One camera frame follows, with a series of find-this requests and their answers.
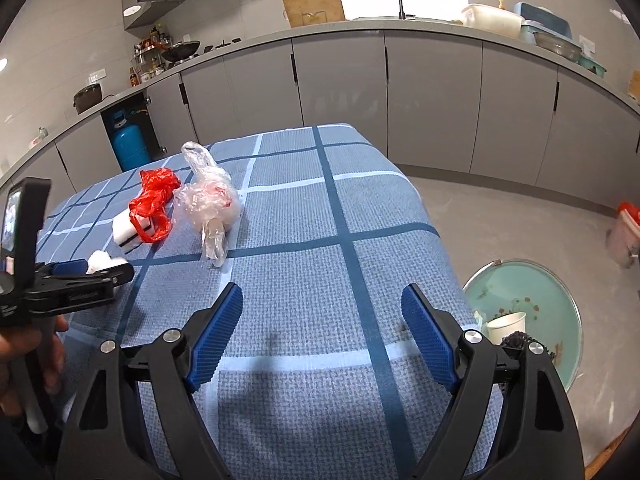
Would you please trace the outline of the white black sponge block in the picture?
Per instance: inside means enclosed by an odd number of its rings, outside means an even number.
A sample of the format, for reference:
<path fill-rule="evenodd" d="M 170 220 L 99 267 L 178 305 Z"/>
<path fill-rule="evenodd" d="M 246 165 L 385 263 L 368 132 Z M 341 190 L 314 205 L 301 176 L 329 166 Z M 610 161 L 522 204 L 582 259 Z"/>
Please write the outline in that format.
<path fill-rule="evenodd" d="M 113 218 L 112 237 L 124 254 L 129 254 L 143 243 L 136 227 L 131 223 L 129 209 L 121 211 Z"/>

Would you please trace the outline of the grey kitchen cabinets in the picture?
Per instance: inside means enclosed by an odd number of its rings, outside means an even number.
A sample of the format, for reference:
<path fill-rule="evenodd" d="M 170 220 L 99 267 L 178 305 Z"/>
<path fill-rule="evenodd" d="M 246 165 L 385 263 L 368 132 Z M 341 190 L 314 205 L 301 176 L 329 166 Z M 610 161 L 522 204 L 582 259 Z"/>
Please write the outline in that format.
<path fill-rule="evenodd" d="M 153 158 L 344 122 L 409 174 L 614 208 L 639 198 L 639 109 L 602 78 L 517 39 L 429 21 L 341 22 L 221 48 L 111 96 L 3 177 L 62 200 L 122 165 L 117 112 L 142 110 Z"/>

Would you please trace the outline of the white paper towel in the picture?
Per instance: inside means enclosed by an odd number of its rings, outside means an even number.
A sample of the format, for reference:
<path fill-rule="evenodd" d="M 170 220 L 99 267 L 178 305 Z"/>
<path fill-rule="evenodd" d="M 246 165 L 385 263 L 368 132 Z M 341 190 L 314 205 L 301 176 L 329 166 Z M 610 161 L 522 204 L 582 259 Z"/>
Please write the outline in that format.
<path fill-rule="evenodd" d="M 122 257 L 112 257 L 108 252 L 104 250 L 96 250 L 87 259 L 88 269 L 87 274 L 95 274 L 105 270 L 113 270 L 128 264 L 128 261 Z"/>

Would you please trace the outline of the teal small tray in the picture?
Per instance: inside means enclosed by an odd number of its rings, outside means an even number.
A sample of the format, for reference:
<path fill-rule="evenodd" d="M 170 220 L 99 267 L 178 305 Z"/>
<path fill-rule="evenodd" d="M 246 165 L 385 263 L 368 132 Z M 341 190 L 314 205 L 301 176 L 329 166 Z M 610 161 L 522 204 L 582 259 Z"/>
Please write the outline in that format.
<path fill-rule="evenodd" d="M 600 78 L 603 78 L 606 74 L 606 68 L 587 55 L 582 54 L 579 57 L 578 64 L 585 70 L 589 70 L 590 73 L 593 73 Z"/>

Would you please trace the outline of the black mesh netting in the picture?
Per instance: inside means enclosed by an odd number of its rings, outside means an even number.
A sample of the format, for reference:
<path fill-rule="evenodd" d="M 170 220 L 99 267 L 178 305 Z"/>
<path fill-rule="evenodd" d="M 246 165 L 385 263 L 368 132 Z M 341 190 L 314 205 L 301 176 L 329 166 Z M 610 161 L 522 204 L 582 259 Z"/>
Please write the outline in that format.
<path fill-rule="evenodd" d="M 513 351 L 526 350 L 530 346 L 534 346 L 534 352 L 536 354 L 541 354 L 541 352 L 544 351 L 548 354 L 550 359 L 552 360 L 555 359 L 555 353 L 553 351 L 550 351 L 537 339 L 533 338 L 532 336 L 529 336 L 529 334 L 520 332 L 519 330 L 517 330 L 516 332 L 513 332 L 508 336 L 505 336 L 503 340 L 500 342 L 500 346 L 502 348 L 510 349 Z"/>

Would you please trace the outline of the metal bowl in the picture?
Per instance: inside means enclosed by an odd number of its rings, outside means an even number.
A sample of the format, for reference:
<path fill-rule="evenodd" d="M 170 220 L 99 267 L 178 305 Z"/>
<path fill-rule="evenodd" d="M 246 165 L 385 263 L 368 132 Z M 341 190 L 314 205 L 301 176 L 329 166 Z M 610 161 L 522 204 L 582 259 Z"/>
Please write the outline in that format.
<path fill-rule="evenodd" d="M 533 32 L 533 36 L 538 47 L 562 56 L 570 62 L 577 63 L 582 55 L 582 48 L 572 40 L 557 37 L 548 32 Z"/>

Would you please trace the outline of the red rimmed trash bucket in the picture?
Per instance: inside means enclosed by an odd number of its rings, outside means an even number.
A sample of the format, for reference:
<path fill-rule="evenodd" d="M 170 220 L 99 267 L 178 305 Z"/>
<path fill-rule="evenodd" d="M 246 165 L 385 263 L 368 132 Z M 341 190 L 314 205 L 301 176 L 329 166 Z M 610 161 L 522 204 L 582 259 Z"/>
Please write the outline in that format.
<path fill-rule="evenodd" d="M 639 260 L 639 242 L 639 208 L 628 202 L 620 203 L 614 226 L 606 236 L 606 253 L 618 266 L 629 269 Z"/>

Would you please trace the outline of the clear plastic bag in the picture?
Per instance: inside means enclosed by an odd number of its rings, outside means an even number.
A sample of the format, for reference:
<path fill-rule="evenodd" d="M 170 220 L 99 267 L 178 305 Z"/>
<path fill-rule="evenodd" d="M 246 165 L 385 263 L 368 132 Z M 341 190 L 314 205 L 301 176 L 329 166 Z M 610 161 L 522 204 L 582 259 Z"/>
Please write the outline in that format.
<path fill-rule="evenodd" d="M 188 141 L 181 153 L 191 168 L 192 180 L 174 192 L 174 218 L 190 223 L 201 235 L 204 257 L 221 268 L 228 255 L 228 233 L 242 211 L 239 193 L 230 174 L 205 146 Z"/>

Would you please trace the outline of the white paper cup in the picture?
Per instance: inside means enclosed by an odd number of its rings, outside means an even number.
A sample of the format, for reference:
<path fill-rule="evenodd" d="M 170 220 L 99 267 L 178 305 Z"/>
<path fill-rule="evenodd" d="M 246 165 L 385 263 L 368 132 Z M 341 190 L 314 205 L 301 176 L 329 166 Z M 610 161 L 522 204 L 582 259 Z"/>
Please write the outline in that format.
<path fill-rule="evenodd" d="M 514 312 L 499 316 L 485 324 L 486 335 L 493 344 L 501 344 L 503 339 L 526 330 L 526 313 Z"/>

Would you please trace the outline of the blue gas cylinder under counter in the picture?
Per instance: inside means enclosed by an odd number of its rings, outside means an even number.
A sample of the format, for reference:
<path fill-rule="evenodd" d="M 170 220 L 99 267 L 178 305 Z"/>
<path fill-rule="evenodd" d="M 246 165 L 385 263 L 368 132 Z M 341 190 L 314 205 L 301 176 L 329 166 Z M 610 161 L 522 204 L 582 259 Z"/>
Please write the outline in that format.
<path fill-rule="evenodd" d="M 122 170 L 131 170 L 152 162 L 140 120 L 134 114 L 116 110 L 112 115 L 112 124 L 111 144 Z"/>

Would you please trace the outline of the blue dish rack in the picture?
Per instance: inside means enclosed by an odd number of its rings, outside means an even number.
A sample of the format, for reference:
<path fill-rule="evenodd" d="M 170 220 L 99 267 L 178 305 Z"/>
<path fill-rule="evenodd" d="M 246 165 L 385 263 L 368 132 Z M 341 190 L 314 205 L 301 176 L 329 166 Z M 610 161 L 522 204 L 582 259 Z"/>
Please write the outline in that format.
<path fill-rule="evenodd" d="M 534 6 L 531 3 L 520 1 L 514 4 L 513 12 L 521 15 L 525 21 L 536 22 L 568 39 L 573 38 L 570 23 L 541 6 Z"/>

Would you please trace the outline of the red orange plastic bag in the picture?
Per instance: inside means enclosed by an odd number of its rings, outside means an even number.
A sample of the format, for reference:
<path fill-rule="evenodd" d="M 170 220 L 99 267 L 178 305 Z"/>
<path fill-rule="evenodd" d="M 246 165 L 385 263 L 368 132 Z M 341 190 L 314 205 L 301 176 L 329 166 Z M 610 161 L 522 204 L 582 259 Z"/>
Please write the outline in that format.
<path fill-rule="evenodd" d="M 181 186 L 177 175 L 169 168 L 140 171 L 141 192 L 129 202 L 129 221 L 143 243 L 154 244 L 168 237 L 171 220 L 165 210 Z"/>

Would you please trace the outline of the green enamel basin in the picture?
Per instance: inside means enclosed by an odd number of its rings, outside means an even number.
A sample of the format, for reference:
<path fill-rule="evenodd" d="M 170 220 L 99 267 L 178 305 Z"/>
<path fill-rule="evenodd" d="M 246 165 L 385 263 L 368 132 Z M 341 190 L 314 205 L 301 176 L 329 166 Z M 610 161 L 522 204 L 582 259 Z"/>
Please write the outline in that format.
<path fill-rule="evenodd" d="M 582 360 L 582 319 L 566 285 L 551 270 L 525 259 L 494 260 L 477 270 L 463 291 L 480 326 L 524 313 L 524 332 L 552 353 L 565 389 Z"/>

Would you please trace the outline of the black wok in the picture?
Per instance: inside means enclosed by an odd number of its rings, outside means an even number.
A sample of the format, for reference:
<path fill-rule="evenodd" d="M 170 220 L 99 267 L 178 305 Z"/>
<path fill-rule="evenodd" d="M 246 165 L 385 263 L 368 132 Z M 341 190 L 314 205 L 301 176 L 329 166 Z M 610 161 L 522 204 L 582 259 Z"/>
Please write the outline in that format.
<path fill-rule="evenodd" d="M 171 64 L 178 64 L 198 54 L 201 43 L 198 40 L 180 41 L 162 51 L 162 58 Z"/>

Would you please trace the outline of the dark cooking pot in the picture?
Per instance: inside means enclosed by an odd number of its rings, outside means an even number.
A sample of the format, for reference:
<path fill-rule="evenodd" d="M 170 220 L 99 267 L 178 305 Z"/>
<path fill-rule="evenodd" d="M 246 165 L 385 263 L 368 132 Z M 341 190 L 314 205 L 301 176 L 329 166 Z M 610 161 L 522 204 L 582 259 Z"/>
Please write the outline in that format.
<path fill-rule="evenodd" d="M 102 87 L 100 84 L 88 84 L 77 91 L 73 96 L 73 108 L 77 114 L 85 113 L 91 107 L 100 104 L 103 100 Z"/>

